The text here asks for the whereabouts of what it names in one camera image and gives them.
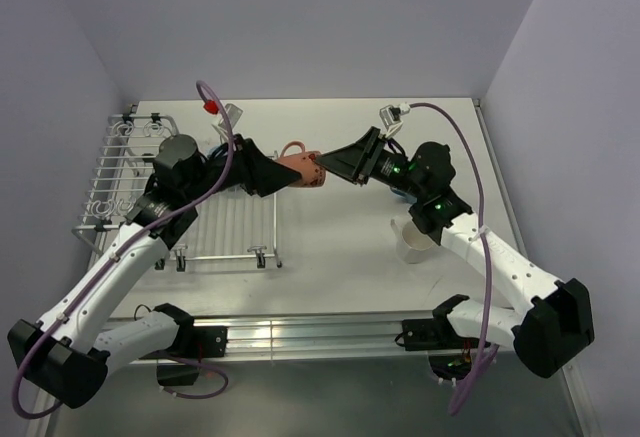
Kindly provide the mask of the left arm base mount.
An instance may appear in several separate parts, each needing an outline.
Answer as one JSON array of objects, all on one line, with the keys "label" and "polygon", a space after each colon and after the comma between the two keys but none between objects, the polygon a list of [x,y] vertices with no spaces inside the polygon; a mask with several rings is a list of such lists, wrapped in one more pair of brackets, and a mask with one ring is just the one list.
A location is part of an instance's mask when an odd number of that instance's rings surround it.
[{"label": "left arm base mount", "polygon": [[[223,394],[230,384],[225,371],[216,367],[208,358],[223,357],[228,342],[228,328],[225,326],[195,325],[195,318],[176,306],[165,303],[154,308],[146,304],[136,306],[135,321],[148,317],[152,312],[162,313],[178,325],[174,342],[167,349],[153,351],[151,356],[166,359],[171,364],[156,365],[156,380],[160,391],[182,400],[208,400]],[[189,394],[182,390],[196,383],[200,376],[218,377],[221,385],[209,393]]]}]

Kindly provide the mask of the white mug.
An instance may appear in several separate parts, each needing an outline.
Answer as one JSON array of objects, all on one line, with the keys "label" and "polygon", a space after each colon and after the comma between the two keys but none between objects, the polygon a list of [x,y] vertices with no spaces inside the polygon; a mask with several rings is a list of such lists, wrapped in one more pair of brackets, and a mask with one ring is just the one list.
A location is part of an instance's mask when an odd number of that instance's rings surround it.
[{"label": "white mug", "polygon": [[423,262],[428,251],[435,245],[433,240],[423,234],[411,219],[392,218],[390,227],[396,238],[396,254],[404,263]]}]

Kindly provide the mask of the pink mug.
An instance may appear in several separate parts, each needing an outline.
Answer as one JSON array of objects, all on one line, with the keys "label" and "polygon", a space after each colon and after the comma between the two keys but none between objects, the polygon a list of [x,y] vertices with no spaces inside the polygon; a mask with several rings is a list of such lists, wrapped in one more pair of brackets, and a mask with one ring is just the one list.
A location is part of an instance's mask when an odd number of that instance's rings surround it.
[{"label": "pink mug", "polygon": [[316,163],[320,155],[317,150],[307,150],[301,141],[291,141],[283,147],[276,161],[300,174],[301,178],[290,187],[320,188],[326,180],[326,170]]}]

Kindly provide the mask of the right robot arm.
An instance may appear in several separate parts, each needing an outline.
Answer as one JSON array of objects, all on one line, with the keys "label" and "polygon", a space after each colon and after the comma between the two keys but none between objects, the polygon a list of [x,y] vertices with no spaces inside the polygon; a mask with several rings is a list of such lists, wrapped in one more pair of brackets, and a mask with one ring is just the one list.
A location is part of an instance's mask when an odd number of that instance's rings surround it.
[{"label": "right robot arm", "polygon": [[393,153],[377,128],[317,164],[357,185],[376,180],[415,197],[409,214],[418,231],[478,271],[508,301],[492,307],[457,294],[436,307],[427,324],[403,326],[406,350],[452,347],[466,339],[512,349],[533,374],[549,378],[588,347],[594,326],[588,289],[535,266],[479,217],[451,187],[450,149],[421,144],[413,157]]}]

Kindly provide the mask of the blue mug with handle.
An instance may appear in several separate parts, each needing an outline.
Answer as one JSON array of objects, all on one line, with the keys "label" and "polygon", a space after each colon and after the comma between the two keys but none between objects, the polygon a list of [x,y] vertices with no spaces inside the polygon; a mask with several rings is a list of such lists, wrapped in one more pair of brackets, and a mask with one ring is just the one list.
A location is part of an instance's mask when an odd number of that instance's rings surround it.
[{"label": "blue mug with handle", "polygon": [[414,204],[416,202],[416,198],[404,191],[401,191],[399,189],[396,188],[392,188],[391,189],[392,193],[400,198],[402,198],[404,201],[406,201],[409,204]]}]

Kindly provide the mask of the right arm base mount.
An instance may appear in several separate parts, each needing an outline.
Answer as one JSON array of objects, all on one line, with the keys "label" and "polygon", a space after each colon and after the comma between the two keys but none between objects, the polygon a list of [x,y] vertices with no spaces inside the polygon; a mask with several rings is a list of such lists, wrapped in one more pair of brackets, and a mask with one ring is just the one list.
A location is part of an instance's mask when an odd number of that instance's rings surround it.
[{"label": "right arm base mount", "polygon": [[436,319],[406,319],[394,343],[407,352],[427,352],[436,381],[457,383],[471,371],[477,338],[458,336],[447,323]]}]

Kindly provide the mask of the blue cup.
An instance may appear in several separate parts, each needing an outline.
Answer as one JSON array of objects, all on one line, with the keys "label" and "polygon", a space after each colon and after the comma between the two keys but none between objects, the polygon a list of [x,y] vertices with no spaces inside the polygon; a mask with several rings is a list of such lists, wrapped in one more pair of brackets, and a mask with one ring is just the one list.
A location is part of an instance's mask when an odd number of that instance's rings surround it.
[{"label": "blue cup", "polygon": [[217,158],[220,155],[225,155],[228,152],[228,145],[227,144],[221,144],[218,145],[214,148],[212,148],[208,154],[207,157],[208,158]]}]

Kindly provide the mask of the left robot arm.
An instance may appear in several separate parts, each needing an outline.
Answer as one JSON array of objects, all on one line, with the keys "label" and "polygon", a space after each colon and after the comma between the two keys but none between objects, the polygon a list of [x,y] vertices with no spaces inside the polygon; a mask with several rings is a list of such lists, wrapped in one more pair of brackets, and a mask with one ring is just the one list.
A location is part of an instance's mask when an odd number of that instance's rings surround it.
[{"label": "left robot arm", "polygon": [[134,284],[196,220],[197,205],[234,186],[249,195],[269,196],[302,177],[241,135],[233,136],[225,154],[216,158],[205,157],[189,135],[168,137],[152,165],[143,194],[94,266],[36,322],[21,319],[10,329],[8,342],[18,367],[12,405],[19,416],[36,416],[20,405],[24,380],[53,396],[58,406],[76,409],[129,363],[152,353],[178,357],[190,352],[194,319],[171,304],[111,331],[104,326]]}]

